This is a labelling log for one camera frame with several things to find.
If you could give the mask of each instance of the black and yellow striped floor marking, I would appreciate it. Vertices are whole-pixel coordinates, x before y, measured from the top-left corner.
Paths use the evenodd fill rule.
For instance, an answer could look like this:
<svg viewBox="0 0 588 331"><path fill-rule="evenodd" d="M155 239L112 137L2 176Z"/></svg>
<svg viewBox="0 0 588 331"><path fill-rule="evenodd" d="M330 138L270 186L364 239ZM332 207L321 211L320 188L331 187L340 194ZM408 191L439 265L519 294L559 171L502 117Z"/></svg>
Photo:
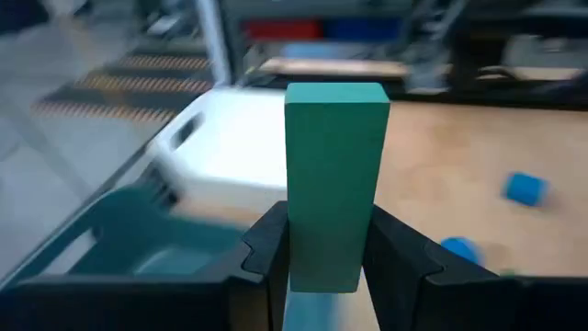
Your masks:
<svg viewBox="0 0 588 331"><path fill-rule="evenodd" d="M131 55L117 62L118 66L143 69L202 70L210 66L207 58Z"/></svg>
<svg viewBox="0 0 588 331"><path fill-rule="evenodd" d="M194 79L119 77L97 74L73 83L73 87L108 91L204 93L212 88L212 83Z"/></svg>
<svg viewBox="0 0 588 331"><path fill-rule="evenodd" d="M40 102L34 106L41 115L86 118L115 118L133 121L168 122L177 111L165 108L136 108L126 106L91 105L75 102Z"/></svg>

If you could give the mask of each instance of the wooden block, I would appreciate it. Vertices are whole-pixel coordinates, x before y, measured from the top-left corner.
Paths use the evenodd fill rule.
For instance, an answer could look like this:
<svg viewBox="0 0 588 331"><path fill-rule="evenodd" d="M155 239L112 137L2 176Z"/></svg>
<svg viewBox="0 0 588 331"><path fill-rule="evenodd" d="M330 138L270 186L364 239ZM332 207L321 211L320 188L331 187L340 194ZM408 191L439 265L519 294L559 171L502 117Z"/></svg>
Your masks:
<svg viewBox="0 0 588 331"><path fill-rule="evenodd" d="M356 291L389 109L376 83L288 86L293 291Z"/></svg>

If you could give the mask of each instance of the floor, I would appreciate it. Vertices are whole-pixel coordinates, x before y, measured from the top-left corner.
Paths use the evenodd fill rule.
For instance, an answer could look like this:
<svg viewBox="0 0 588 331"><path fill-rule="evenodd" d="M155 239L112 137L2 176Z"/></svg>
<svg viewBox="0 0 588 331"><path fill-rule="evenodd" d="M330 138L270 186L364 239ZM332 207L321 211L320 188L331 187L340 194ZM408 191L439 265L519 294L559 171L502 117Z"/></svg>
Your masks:
<svg viewBox="0 0 588 331"><path fill-rule="evenodd" d="M61 20L0 37L0 277L162 123L40 117L31 105L133 47L131 26Z"/></svg>

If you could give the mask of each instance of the white box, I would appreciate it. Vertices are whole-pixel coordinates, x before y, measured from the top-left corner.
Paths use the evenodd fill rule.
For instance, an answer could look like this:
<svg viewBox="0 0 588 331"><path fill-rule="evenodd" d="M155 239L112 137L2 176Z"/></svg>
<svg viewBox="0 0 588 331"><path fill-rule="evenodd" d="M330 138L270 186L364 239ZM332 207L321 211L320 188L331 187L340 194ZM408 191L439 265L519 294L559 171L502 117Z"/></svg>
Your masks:
<svg viewBox="0 0 588 331"><path fill-rule="evenodd" d="M287 197L284 95L214 88L173 119L148 153L182 195L263 214Z"/></svg>

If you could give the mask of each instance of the wooden tabletop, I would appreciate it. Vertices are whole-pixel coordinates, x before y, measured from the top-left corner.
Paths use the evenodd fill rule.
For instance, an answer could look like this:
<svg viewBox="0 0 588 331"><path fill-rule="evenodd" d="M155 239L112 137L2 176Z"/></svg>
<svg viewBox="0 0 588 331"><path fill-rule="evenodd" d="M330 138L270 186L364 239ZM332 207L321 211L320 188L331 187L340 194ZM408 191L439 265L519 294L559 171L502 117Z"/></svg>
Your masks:
<svg viewBox="0 0 588 331"><path fill-rule="evenodd" d="M525 79L560 80L579 73L576 68L536 68L517 66L511 68L515 74ZM345 74L374 76L403 76L407 73L406 65L391 61L364 60L309 60L272 58L265 62L260 70L276 74Z"/></svg>
<svg viewBox="0 0 588 331"><path fill-rule="evenodd" d="M395 102L376 203L433 240L468 237L495 272L588 276L585 169L588 113ZM514 171L548 181L542 207L501 196ZM221 200L183 199L176 210L246 225L261 216ZM341 297L341 330L378 329L363 278Z"/></svg>

